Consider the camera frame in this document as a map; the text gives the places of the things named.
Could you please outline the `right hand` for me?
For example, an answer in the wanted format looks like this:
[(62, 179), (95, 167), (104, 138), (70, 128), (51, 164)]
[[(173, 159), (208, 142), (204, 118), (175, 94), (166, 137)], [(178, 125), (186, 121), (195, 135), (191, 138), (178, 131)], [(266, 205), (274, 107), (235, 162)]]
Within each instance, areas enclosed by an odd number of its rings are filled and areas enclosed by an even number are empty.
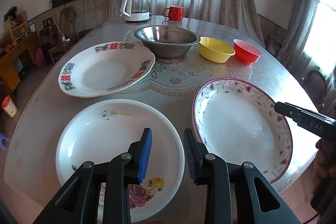
[(325, 153), (322, 151), (322, 141), (323, 139), (319, 139), (319, 141), (315, 144), (315, 147), (318, 149), (314, 162), (313, 162), (313, 182), (316, 186), (318, 186), (323, 179), (325, 178), (335, 178), (335, 165), (329, 165), (327, 157)]

